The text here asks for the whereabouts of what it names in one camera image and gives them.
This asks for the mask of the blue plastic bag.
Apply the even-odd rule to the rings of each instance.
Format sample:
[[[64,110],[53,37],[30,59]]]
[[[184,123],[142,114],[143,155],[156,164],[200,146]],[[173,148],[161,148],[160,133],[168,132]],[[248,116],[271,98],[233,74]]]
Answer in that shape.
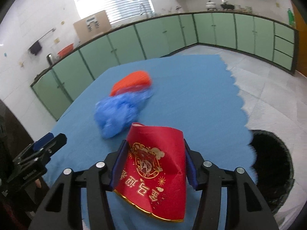
[[[95,105],[94,120],[104,139],[112,138],[136,122],[140,111],[153,95],[152,87],[122,90]]]

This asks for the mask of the red gold envelope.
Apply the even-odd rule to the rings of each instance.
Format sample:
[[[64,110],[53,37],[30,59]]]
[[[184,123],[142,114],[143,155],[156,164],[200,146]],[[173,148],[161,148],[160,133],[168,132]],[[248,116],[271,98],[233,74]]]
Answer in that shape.
[[[128,156],[115,192],[154,218],[182,222],[186,208],[183,132],[134,122],[126,141]]]

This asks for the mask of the orange foam net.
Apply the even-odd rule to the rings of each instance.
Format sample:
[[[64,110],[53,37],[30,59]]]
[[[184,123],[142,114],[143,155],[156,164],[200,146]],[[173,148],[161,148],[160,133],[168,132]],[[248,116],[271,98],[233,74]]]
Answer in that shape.
[[[145,71],[136,71],[128,74],[118,82],[116,82],[110,92],[110,96],[114,97],[126,92],[137,92],[150,88],[152,80],[150,75]]]

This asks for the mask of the black trash bin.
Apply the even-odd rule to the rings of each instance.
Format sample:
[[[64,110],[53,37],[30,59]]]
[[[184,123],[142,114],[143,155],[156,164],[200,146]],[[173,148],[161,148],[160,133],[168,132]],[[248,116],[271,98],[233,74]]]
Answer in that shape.
[[[256,152],[252,166],[257,174],[257,188],[270,210],[276,214],[294,186],[294,167],[290,151],[276,134],[252,130],[250,146]]]

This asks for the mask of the green lower kitchen cabinets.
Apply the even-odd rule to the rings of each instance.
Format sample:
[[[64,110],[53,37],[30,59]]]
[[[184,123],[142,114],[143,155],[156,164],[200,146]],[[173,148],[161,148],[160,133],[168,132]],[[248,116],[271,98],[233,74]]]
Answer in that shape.
[[[253,56],[294,73],[298,31],[238,12],[196,12],[141,20],[81,44],[35,77],[31,89],[54,119],[102,73],[130,62],[173,55],[195,45]]]

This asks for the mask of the steel electric kettle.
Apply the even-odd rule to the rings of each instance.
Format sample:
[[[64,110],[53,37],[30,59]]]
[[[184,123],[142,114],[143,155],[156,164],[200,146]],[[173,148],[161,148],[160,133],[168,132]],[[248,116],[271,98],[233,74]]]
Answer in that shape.
[[[52,66],[55,63],[55,59],[54,59],[54,57],[51,53],[46,56],[46,59],[47,59],[48,64],[50,66]]]

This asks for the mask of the red plastic basin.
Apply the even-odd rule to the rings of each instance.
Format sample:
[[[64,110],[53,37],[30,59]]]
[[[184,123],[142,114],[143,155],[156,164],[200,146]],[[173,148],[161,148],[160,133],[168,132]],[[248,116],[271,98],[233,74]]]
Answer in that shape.
[[[69,53],[71,53],[73,51],[73,48],[74,48],[73,44],[69,44],[68,46],[63,48],[61,51],[58,52],[59,58],[63,58],[65,56],[67,56]]]

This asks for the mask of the blue felt table mat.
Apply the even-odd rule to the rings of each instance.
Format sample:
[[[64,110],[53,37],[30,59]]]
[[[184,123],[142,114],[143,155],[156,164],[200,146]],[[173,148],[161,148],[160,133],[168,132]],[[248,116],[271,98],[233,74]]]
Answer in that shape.
[[[148,72],[153,80],[153,96],[139,114],[140,123],[179,129],[204,159],[226,170],[243,167],[257,178],[248,116],[234,77],[218,55],[186,55],[119,65],[93,81],[53,128],[53,134],[66,135],[67,143],[46,166],[47,185],[52,186],[64,169],[88,169],[118,149],[126,132],[103,139],[94,120],[95,105],[117,81],[137,70]]]

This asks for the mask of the cardboard water purifier box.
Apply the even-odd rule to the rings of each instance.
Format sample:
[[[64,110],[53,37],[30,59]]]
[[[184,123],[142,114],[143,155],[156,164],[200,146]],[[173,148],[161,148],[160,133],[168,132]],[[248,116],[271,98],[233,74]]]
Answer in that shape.
[[[105,10],[81,19],[75,22],[73,26],[81,44],[101,34],[107,33],[112,29]]]

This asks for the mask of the green thermos bottle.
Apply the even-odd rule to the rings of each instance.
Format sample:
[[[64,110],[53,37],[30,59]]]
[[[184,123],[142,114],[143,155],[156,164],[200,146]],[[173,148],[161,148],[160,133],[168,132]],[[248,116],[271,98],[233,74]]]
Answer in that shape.
[[[287,10],[287,15],[288,15],[289,25],[290,25],[291,27],[295,27],[295,18],[294,18],[294,14],[292,13],[292,11],[291,11],[290,8]]]

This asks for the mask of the brown wooden door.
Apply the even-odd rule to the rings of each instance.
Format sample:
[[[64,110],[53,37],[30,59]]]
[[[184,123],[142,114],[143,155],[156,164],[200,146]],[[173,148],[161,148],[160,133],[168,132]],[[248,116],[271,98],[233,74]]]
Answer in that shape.
[[[307,77],[307,25],[293,2],[292,8],[295,17],[295,28],[298,30],[299,36],[297,71]]]

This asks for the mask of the black wok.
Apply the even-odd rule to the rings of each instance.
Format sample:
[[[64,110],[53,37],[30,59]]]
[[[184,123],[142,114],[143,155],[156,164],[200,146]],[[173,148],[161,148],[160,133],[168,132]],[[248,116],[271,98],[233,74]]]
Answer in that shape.
[[[233,4],[228,3],[228,2],[222,3],[221,7],[222,7],[223,10],[231,10],[231,11],[235,10],[235,6]]]

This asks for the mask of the white cooking pot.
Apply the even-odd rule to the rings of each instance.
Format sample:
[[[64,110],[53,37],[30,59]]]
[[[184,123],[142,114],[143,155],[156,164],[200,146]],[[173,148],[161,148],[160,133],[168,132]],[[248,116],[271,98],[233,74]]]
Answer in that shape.
[[[205,4],[206,8],[207,8],[207,11],[217,11],[217,7],[216,7],[216,3],[215,2],[212,2],[212,1],[208,1],[206,4]]]

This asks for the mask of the dark towel on rail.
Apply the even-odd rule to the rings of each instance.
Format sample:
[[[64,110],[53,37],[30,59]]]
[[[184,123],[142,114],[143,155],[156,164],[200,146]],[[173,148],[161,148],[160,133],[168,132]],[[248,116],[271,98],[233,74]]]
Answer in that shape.
[[[37,56],[41,52],[41,50],[42,50],[42,45],[38,40],[34,42],[28,49],[28,51],[35,56]]]

